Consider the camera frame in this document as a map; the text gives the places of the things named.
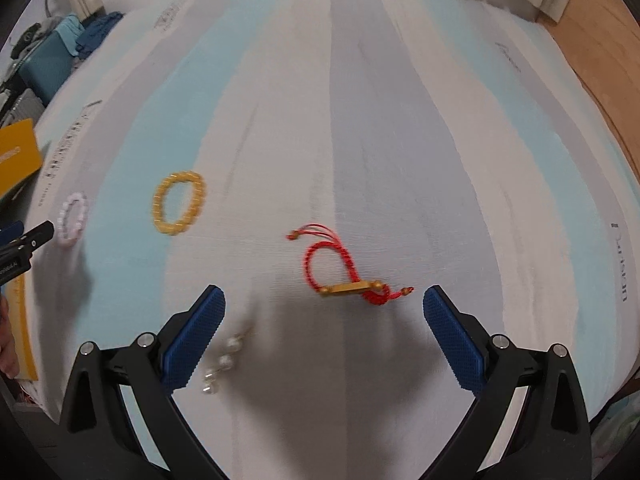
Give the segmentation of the person's left hand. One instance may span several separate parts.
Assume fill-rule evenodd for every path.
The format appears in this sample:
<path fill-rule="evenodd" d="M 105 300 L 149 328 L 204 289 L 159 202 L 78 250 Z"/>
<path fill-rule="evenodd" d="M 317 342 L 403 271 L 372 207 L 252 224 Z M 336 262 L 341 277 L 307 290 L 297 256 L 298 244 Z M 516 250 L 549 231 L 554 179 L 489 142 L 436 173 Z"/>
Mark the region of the person's left hand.
<path fill-rule="evenodd" d="M 6 377 L 14 379 L 20 372 L 20 363 L 9 318 L 9 304 L 5 296 L 1 297 L 0 348 L 0 370 Z"/>

